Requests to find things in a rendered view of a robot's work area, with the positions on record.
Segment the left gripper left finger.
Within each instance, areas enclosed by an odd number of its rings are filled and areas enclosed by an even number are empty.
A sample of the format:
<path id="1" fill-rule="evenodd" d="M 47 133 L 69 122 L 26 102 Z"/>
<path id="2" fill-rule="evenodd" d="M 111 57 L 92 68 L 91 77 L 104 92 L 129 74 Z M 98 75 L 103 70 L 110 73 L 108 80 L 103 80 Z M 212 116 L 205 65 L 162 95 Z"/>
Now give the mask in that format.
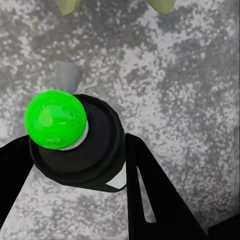
<path id="1" fill-rule="evenodd" d="M 0 230 L 34 166 L 29 138 L 25 135 L 0 147 Z"/>

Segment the insectifuge atomizer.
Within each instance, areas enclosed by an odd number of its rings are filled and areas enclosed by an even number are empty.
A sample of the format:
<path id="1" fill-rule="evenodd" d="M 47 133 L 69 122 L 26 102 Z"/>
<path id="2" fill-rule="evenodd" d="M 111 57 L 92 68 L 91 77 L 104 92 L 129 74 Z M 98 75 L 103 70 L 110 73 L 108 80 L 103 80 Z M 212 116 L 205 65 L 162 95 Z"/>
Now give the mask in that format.
<path id="1" fill-rule="evenodd" d="M 63 61 L 54 67 L 59 90 L 36 96 L 24 115 L 29 154 L 46 177 L 108 193 L 127 187 L 126 133 L 107 102 L 72 95 L 86 73 Z"/>

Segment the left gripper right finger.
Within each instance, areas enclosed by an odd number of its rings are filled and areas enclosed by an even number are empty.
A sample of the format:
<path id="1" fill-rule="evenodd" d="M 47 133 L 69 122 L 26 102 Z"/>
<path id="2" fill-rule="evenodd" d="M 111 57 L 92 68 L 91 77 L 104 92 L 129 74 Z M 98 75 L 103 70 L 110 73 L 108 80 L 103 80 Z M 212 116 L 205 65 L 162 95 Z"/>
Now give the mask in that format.
<path id="1" fill-rule="evenodd" d="M 125 134 L 129 240 L 210 240 L 145 142 Z M 139 168 L 156 223 L 145 220 Z"/>

